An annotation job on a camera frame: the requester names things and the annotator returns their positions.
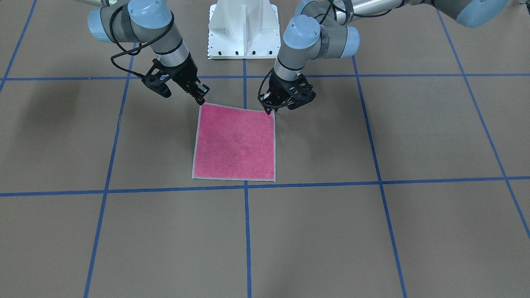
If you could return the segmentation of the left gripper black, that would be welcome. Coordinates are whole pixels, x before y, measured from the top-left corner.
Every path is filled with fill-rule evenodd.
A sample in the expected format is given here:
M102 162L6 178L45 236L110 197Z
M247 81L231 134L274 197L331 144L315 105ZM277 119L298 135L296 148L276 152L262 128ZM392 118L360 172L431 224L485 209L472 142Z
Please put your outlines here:
M272 111L277 112L280 108L287 107L287 100L289 98L287 87L289 82L292 81L281 79L276 72L271 72L269 77L269 88L267 89L267 93L265 93L265 103L262 103L263 109L267 115L270 115Z

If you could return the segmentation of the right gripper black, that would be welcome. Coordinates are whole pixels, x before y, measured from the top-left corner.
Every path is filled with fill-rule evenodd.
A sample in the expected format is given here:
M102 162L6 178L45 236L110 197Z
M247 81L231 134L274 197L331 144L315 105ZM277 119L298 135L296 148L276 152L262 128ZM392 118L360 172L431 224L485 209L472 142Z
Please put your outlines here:
M191 53L178 66L170 67L162 65L162 71L170 76L171 80L176 82L185 92L195 93L193 97L197 104L202 106L206 102L205 96L210 91L210 88L202 84L198 79L198 68Z

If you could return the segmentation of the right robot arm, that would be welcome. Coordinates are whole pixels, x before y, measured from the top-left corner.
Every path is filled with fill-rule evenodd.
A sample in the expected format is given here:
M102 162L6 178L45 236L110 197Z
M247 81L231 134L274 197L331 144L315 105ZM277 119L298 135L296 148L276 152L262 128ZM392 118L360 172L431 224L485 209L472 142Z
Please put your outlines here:
M91 34L120 48L120 53L111 57L115 67L116 58L136 56L150 47L156 58L146 74L123 71L140 78L162 97L171 96L167 81L172 80L197 104L205 103L210 89L198 79L197 66L165 0L88 0L87 4L95 6L87 18Z

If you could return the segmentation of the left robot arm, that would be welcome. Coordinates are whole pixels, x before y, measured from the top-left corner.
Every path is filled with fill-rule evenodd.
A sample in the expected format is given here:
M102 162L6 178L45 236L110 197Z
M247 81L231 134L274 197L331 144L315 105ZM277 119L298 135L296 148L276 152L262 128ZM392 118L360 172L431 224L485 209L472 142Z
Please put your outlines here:
M529 2L523 0L302 0L286 24L267 114L316 97L307 64L356 59L362 75L529 73Z

